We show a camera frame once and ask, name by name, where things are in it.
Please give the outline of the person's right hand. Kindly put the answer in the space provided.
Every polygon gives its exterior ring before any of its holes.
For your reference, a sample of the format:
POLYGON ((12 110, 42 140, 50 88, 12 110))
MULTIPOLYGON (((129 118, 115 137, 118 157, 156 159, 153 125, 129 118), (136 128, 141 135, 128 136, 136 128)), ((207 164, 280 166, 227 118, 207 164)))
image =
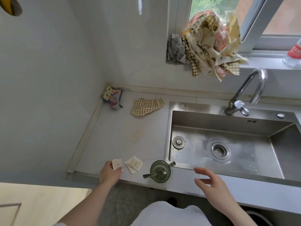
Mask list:
POLYGON ((209 177, 210 186, 199 188, 202 190, 205 197, 214 208, 219 207, 219 204, 222 201, 226 201, 227 199, 234 199, 225 182, 211 170, 203 167, 194 167, 194 172, 196 174, 209 177))

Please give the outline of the yellow and grey object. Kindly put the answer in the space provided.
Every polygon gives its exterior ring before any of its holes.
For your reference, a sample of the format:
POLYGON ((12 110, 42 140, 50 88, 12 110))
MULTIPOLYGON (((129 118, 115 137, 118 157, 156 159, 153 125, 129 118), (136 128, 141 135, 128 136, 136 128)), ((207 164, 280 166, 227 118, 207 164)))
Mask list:
POLYGON ((20 16, 22 7, 17 0, 0 0, 0 7, 9 15, 20 16))

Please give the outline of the yellow checked cloth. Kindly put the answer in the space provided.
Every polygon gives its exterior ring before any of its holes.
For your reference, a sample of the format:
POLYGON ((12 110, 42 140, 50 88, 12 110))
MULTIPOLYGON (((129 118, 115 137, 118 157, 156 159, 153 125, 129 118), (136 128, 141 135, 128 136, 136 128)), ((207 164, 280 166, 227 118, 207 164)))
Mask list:
POLYGON ((152 112, 164 107, 165 102, 162 98, 155 99, 135 99, 131 109, 131 114, 136 117, 143 117, 151 114, 152 112))

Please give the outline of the light wooden cabinet door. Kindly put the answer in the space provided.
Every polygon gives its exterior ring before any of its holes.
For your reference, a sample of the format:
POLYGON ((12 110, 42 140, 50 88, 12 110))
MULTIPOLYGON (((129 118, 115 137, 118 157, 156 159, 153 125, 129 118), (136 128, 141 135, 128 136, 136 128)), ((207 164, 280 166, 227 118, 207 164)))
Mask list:
POLYGON ((0 183, 0 226, 52 226, 91 189, 0 183))

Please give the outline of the round metal sink strainer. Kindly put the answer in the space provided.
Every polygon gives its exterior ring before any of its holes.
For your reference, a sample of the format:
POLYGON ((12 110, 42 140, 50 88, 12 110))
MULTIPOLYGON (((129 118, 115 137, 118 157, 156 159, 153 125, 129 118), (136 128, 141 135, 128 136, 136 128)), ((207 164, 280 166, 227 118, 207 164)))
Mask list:
POLYGON ((213 156, 220 160, 226 160, 230 157, 229 148, 220 142, 213 143, 211 146, 211 152, 213 156))

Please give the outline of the polka dot cloth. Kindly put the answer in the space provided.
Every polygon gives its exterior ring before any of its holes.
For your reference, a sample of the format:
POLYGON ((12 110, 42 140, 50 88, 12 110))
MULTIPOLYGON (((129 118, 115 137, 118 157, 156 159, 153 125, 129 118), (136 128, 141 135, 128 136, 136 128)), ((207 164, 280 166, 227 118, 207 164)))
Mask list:
POLYGON ((107 84, 101 98, 104 102, 107 102, 111 109, 119 110, 123 108, 120 104, 123 90, 113 88, 110 84, 107 84))

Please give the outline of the clear plastic bottle red label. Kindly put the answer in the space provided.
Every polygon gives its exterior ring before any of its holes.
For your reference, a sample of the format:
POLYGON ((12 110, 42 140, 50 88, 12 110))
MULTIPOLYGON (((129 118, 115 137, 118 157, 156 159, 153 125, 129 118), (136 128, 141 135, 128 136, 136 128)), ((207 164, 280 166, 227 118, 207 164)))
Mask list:
POLYGON ((294 67, 301 61, 301 38, 298 42, 288 51, 282 59, 282 63, 288 67, 294 67))

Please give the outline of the round metal sink stopper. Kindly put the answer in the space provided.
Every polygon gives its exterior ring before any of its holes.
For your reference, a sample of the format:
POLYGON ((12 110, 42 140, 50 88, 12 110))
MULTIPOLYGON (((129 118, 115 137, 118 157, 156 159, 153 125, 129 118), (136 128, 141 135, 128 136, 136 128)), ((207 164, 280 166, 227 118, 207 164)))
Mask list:
POLYGON ((176 136, 172 139, 172 146, 175 149, 181 150, 185 147, 186 141, 181 136, 176 136))

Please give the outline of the person's left hand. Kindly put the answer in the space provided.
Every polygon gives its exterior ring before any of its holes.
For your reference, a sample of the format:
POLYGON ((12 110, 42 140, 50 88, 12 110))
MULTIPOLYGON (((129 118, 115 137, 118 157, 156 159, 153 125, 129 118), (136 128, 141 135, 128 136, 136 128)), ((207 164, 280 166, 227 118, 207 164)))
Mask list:
POLYGON ((105 165, 100 172, 100 182, 109 186, 114 186, 120 179, 121 173, 106 173, 105 165))

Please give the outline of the pile of patterned yellow cloths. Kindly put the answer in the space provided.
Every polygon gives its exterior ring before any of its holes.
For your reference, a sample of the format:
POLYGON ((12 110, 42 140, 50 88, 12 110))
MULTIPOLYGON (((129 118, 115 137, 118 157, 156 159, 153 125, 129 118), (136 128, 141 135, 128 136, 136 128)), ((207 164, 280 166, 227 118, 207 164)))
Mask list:
POLYGON ((248 59, 239 55, 240 25, 236 11, 225 11, 226 22, 213 10, 196 13, 181 34, 193 77, 200 73, 216 75, 220 82, 227 75, 240 75, 240 64, 248 59))

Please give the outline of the person's left forearm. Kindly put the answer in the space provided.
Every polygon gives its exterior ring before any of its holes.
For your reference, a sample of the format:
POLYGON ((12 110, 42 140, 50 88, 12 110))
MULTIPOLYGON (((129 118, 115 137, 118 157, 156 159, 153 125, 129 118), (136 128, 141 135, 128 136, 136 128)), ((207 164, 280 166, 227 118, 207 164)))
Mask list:
POLYGON ((102 181, 90 195, 52 226, 96 226, 106 198, 118 181, 102 181))

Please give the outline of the person's right forearm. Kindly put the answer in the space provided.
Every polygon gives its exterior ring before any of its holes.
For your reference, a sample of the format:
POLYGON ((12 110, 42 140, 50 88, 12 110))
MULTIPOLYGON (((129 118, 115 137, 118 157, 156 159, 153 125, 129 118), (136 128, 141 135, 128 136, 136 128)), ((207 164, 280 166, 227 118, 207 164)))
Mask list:
POLYGON ((257 226, 254 220, 238 205, 234 199, 227 199, 216 207, 227 216, 234 226, 257 226))

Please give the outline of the grey patterned cloth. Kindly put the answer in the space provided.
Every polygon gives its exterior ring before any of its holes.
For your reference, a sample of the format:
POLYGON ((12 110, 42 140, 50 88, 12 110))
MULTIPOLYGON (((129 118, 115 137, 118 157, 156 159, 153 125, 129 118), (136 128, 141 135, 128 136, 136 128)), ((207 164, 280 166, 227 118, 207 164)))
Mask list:
POLYGON ((169 64, 189 64, 186 57, 185 41, 179 34, 171 34, 167 43, 166 62, 169 64))

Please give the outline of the white window frame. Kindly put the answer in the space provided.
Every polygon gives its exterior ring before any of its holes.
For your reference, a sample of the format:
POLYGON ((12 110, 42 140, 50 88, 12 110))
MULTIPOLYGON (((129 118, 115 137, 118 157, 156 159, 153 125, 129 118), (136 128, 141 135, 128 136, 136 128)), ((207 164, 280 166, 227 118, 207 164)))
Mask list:
POLYGON ((301 39, 301 0, 168 0, 168 34, 180 34, 206 10, 219 17, 221 30, 236 13, 241 54, 284 53, 301 39))

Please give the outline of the stainless steel sink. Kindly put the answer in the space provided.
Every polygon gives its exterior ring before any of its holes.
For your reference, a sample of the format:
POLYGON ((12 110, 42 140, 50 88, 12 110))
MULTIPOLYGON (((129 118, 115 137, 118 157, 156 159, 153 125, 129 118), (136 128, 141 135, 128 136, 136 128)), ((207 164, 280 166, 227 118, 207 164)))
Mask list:
POLYGON ((228 116, 224 110, 170 102, 164 160, 183 169, 205 167, 220 175, 301 186, 301 123, 295 113, 251 109, 250 116, 228 116), (186 141, 181 150, 172 146, 176 136, 186 141), (213 156, 216 142, 229 148, 228 159, 213 156))

